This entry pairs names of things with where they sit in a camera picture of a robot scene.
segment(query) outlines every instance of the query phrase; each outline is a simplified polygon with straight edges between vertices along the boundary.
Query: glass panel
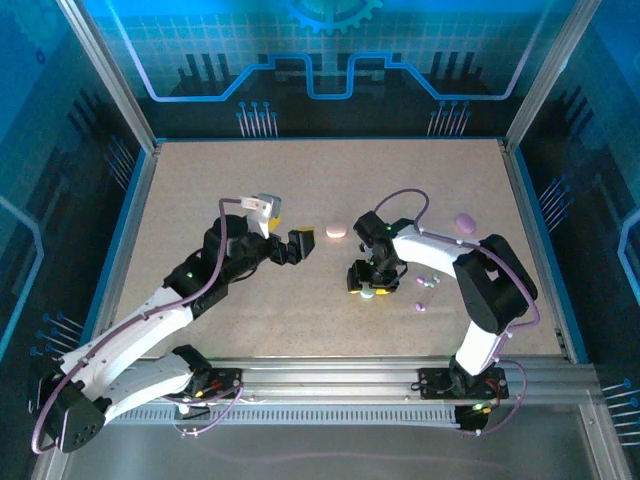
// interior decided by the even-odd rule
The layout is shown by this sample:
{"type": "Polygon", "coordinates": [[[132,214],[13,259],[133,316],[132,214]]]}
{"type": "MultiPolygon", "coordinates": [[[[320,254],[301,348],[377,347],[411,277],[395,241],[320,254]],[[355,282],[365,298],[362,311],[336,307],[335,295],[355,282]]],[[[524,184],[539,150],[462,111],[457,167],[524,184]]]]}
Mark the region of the glass panel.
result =
{"type": "Polygon", "coordinates": [[[87,6],[159,137],[504,135],[573,0],[87,6]]]}
{"type": "Polygon", "coordinates": [[[0,11],[0,471],[19,479],[31,357],[76,344],[140,146],[55,2],[0,11]]]}
{"type": "Polygon", "coordinates": [[[629,377],[634,390],[640,385],[638,25],[639,4],[602,3],[521,145],[588,356],[605,386],[629,377]]]}

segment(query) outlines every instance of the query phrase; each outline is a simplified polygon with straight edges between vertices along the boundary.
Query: gear graphic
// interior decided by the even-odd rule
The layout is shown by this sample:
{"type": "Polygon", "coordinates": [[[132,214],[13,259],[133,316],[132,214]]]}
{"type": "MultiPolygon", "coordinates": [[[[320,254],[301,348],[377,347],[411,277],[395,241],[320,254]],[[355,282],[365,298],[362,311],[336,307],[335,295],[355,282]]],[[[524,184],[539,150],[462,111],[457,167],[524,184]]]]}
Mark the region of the gear graphic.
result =
{"type": "Polygon", "coordinates": [[[13,14],[22,33],[40,49],[46,49],[60,28],[55,0],[0,0],[0,11],[13,14]]]}
{"type": "Polygon", "coordinates": [[[311,27],[331,35],[336,30],[346,34],[349,27],[360,28],[363,19],[371,20],[374,8],[382,0],[281,0],[289,18],[298,19],[300,28],[311,27]]]}

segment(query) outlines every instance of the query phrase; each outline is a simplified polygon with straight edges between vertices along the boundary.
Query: enclosure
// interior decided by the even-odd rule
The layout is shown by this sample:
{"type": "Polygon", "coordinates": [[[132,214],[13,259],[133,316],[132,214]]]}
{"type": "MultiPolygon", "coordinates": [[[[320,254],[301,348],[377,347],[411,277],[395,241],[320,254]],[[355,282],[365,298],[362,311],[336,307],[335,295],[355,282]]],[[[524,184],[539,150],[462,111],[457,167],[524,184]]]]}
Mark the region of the enclosure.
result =
{"type": "MultiPolygon", "coordinates": [[[[0,6],[4,477],[638,476],[640,6],[0,6]],[[423,227],[502,235],[538,290],[540,324],[502,352],[526,377],[497,359],[512,395],[490,422],[526,388],[523,408],[486,438],[451,428],[455,401],[411,388],[465,339],[456,279],[411,263],[391,295],[347,289],[364,258],[351,226],[408,187],[429,196],[423,227]],[[129,316],[203,246],[221,197],[261,193],[282,199],[278,235],[315,228],[311,255],[264,262],[133,366],[190,344],[242,369],[224,423],[183,439],[157,399],[77,452],[33,455],[32,361],[129,316]],[[344,238],[325,235],[334,222],[344,238]]],[[[406,194],[379,215],[423,204],[406,194]]]]}

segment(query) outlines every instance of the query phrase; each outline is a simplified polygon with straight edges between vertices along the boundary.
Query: black bracket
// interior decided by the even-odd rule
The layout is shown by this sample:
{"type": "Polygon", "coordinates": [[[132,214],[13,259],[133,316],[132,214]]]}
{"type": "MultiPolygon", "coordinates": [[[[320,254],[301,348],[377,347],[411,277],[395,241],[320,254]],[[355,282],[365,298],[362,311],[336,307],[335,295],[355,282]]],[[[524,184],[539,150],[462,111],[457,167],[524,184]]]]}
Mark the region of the black bracket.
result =
{"type": "Polygon", "coordinates": [[[502,368],[490,368],[483,377],[464,396],[455,395],[453,383],[449,375],[449,368],[420,368],[418,369],[418,381],[411,384],[411,390],[420,392],[422,400],[493,400],[497,397],[496,388],[499,389],[500,399],[509,398],[509,386],[502,368]]]}

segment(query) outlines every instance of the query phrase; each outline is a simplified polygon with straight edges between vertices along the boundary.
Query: pink disc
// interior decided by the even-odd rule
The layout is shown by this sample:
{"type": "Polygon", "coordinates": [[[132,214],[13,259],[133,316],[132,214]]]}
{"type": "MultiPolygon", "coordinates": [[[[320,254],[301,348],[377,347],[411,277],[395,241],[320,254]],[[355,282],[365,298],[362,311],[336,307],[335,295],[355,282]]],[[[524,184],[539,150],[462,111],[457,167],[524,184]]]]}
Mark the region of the pink disc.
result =
{"type": "Polygon", "coordinates": [[[476,221],[467,213],[461,213],[456,217],[456,227],[462,233],[471,235],[476,231],[476,221]]]}
{"type": "Polygon", "coordinates": [[[329,238],[342,238],[347,234],[347,226],[343,223],[330,223],[326,232],[329,238]]]}

